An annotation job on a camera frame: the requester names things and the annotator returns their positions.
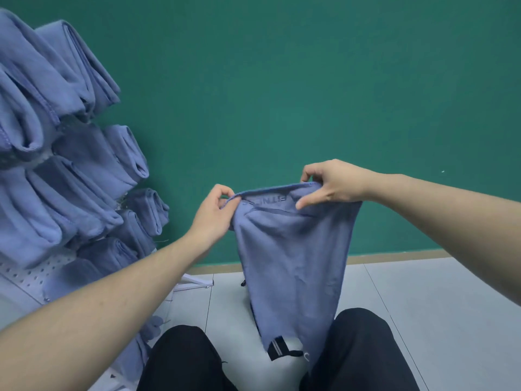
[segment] wooden baseboard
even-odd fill
[[[371,254],[349,256],[348,265],[359,265],[364,263],[380,263],[380,262],[399,262],[412,261],[416,259],[434,259],[448,258],[451,255],[445,250],[426,250],[426,251],[410,251],[410,252],[393,252],[388,254]],[[192,267],[188,270],[188,274],[215,274],[215,273],[238,273],[242,272],[240,263],[232,263],[228,265],[203,265]]]

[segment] finger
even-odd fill
[[[306,206],[311,204],[318,204],[322,202],[329,201],[329,197],[324,188],[320,188],[319,190],[310,193],[304,197],[301,197],[298,202],[296,202],[295,207],[297,210],[301,210]]]
[[[236,197],[233,200],[230,200],[226,204],[226,206],[223,207],[222,211],[226,215],[226,217],[228,217],[229,219],[231,219],[231,217],[233,217],[233,213],[235,213],[235,210],[237,209],[237,206],[239,205],[240,202],[241,202],[241,198]]]
[[[234,193],[231,188],[229,188],[225,185],[215,184],[215,186],[212,188],[212,190],[208,194],[208,197],[210,197],[212,200],[215,200],[217,202],[223,195],[231,197],[234,195]]]
[[[300,181],[307,182],[314,175],[322,175],[322,163],[311,163],[310,165],[304,166],[304,169],[302,170],[302,176],[300,177]]]

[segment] person's left hand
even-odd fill
[[[241,198],[236,197],[224,206],[226,199],[221,198],[223,195],[231,197],[234,193],[224,185],[215,185],[195,213],[192,226],[187,233],[195,236],[203,244],[205,251],[225,235],[233,213],[241,202]]]

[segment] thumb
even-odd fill
[[[301,197],[298,202],[296,202],[295,207],[297,210],[301,210],[311,204],[318,204],[325,201],[327,201],[326,190],[322,187],[309,195]]]
[[[233,213],[237,209],[237,206],[241,203],[241,197],[237,196],[233,200],[230,200],[226,206],[224,206],[221,211],[223,211],[227,218],[231,219],[233,217]]]

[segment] black pants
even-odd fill
[[[193,326],[169,329],[157,341],[138,391],[236,391],[204,332]],[[324,351],[305,375],[300,391],[419,390],[387,322],[366,309],[341,312]]]

